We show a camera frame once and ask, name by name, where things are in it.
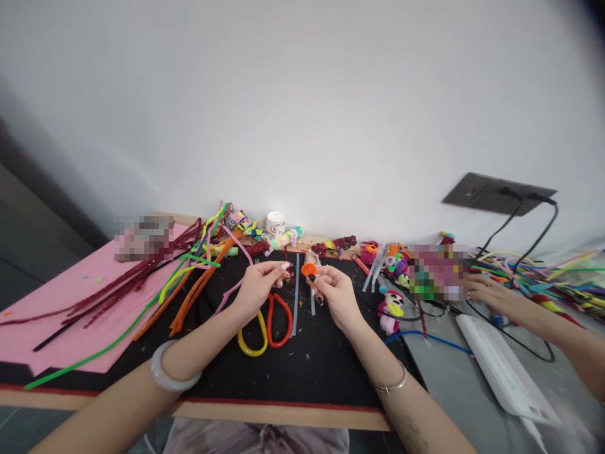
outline hand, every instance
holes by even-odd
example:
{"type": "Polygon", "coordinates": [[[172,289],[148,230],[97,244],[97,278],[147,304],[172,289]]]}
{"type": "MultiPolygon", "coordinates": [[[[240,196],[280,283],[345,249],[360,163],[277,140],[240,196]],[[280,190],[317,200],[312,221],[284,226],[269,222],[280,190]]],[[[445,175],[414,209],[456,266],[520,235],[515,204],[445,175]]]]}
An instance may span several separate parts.
{"type": "Polygon", "coordinates": [[[246,269],[237,298],[231,306],[245,312],[250,320],[267,300],[271,287],[281,288],[288,277],[288,262],[262,262],[246,269]]]}
{"type": "Polygon", "coordinates": [[[543,311],[548,312],[523,295],[507,289],[483,274],[469,274],[468,280],[470,282],[468,296],[471,300],[486,303],[497,313],[519,325],[532,324],[534,316],[540,317],[544,315],[543,311]]]}
{"type": "Polygon", "coordinates": [[[336,326],[345,333],[363,326],[366,321],[359,311],[351,278],[331,266],[317,268],[315,279],[316,297],[328,301],[328,307],[336,326]]]}

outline white wall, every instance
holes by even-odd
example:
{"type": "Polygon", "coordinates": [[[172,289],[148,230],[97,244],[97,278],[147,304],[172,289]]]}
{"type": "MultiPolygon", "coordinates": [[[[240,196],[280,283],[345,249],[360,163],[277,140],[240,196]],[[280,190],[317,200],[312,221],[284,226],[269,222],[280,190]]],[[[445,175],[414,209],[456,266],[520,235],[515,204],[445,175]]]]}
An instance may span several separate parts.
{"type": "Polygon", "coordinates": [[[605,227],[603,50],[576,3],[0,0],[0,116],[108,234],[225,199],[477,245],[505,217],[441,204],[473,171],[559,190],[549,252],[605,227]]]}

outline pixelated area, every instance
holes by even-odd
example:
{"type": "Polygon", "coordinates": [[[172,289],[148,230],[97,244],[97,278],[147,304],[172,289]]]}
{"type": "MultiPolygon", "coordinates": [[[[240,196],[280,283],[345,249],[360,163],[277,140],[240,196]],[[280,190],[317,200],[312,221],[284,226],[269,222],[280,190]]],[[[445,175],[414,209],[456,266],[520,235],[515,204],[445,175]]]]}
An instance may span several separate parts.
{"type": "Polygon", "coordinates": [[[461,301],[468,294],[466,245],[412,245],[410,296],[415,300],[461,301]]]}
{"type": "Polygon", "coordinates": [[[174,225],[171,216],[141,216],[118,219],[115,225],[117,262],[140,260],[171,260],[173,248],[170,231],[174,225]]]}

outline small white cup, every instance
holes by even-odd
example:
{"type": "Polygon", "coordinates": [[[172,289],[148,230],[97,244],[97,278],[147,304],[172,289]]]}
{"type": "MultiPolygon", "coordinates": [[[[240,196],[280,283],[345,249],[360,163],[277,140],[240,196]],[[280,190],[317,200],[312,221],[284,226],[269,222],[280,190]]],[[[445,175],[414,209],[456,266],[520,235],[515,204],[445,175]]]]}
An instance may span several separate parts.
{"type": "Polygon", "coordinates": [[[267,235],[275,238],[278,235],[285,233],[284,215],[277,211],[272,211],[267,215],[266,223],[267,235]]]}

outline pink paper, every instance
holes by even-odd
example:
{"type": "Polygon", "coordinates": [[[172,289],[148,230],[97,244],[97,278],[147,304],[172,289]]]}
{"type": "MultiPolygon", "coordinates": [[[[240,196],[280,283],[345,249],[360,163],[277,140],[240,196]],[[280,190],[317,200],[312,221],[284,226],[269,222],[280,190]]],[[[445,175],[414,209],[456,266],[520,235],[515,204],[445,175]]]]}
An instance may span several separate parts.
{"type": "MultiPolygon", "coordinates": [[[[175,224],[170,238],[178,237],[186,229],[184,225],[175,224]]],[[[0,322],[33,317],[72,306],[107,286],[139,263],[116,262],[114,255],[119,244],[115,241],[106,244],[13,304],[0,314],[0,322]],[[99,277],[103,280],[96,283],[99,277]]],[[[27,364],[33,375],[37,376],[49,367],[64,368],[104,349],[128,329],[145,305],[161,290],[179,263],[180,260],[176,260],[149,276],[141,290],[130,292],[88,328],[83,327],[94,313],[67,329],[38,352],[33,352],[33,348],[62,327],[61,322],[66,319],[67,312],[22,325],[0,327],[0,361],[27,364]]],[[[126,350],[137,331],[149,320],[153,311],[150,308],[137,327],[112,350],[78,370],[106,373],[126,350]]]]}

